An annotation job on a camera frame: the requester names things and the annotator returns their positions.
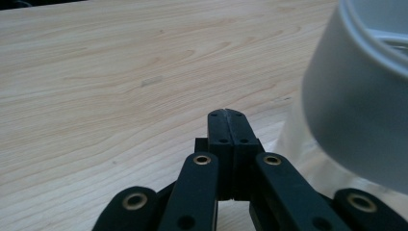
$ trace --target cup rim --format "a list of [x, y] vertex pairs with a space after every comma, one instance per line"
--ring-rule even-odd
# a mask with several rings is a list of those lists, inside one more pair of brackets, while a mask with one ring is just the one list
[[373, 60], [398, 73], [399, 77], [408, 81], [408, 56], [398, 53], [385, 42], [375, 38], [364, 25], [352, 0], [341, 0], [339, 10], [344, 25], [359, 46]]

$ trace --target white cup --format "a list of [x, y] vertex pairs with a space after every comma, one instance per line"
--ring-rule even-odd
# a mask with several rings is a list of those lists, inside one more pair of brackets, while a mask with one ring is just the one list
[[360, 188], [408, 218], [408, 1], [340, 0], [296, 104], [275, 152], [321, 193]]

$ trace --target light wooden surface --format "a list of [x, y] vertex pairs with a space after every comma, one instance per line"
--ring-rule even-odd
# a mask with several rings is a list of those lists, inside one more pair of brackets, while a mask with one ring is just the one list
[[[0, 12], [0, 229], [90, 230], [174, 181], [206, 114], [271, 151], [333, 0], [87, 1]], [[254, 230], [222, 202], [218, 230]]]

